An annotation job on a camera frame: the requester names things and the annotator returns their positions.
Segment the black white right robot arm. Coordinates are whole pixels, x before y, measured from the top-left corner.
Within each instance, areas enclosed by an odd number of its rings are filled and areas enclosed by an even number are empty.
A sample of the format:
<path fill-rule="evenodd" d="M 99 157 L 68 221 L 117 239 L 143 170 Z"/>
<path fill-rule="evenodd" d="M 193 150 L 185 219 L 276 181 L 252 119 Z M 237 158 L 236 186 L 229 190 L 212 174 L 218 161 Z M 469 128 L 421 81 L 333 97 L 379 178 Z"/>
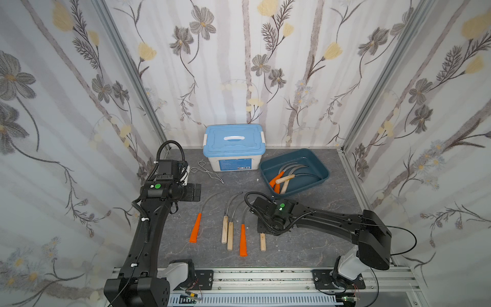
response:
<path fill-rule="evenodd" d="M 353 244 L 353 248 L 336 259 L 329 274 L 331 285 L 347 289 L 359 281 L 362 272 L 368 269 L 387 271 L 392 256 L 404 255 L 418 244 L 416 235 L 406 228 L 385 225 L 378 215 L 370 210 L 360 214 L 343 214 L 308 207 L 294 200 L 274 200 L 256 191 L 247 192 L 244 202 L 266 234 L 280 236 L 294 227 L 308 228 L 333 235 Z M 414 239 L 414 244 L 398 253 L 391 251 L 391 229 L 403 230 Z"/>

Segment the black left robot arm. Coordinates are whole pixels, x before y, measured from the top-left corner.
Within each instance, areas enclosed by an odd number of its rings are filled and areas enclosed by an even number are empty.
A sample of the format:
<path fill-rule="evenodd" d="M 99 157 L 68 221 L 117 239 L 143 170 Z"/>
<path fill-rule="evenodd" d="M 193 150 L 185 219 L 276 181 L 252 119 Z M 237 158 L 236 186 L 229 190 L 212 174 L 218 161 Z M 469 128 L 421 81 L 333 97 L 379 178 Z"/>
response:
<path fill-rule="evenodd" d="M 162 159 L 168 145 L 182 146 L 177 141 L 165 141 L 158 149 L 153 170 L 142 184 L 132 207 L 139 212 L 139 222 L 127 258 L 116 278 L 104 286 L 109 306 L 167 306 L 173 290 L 193 286 L 196 282 L 191 260 L 174 260 L 158 275 L 158 255 L 165 222 L 178 211 L 180 202 L 199 202 L 201 186 L 188 183 L 188 163 Z"/>

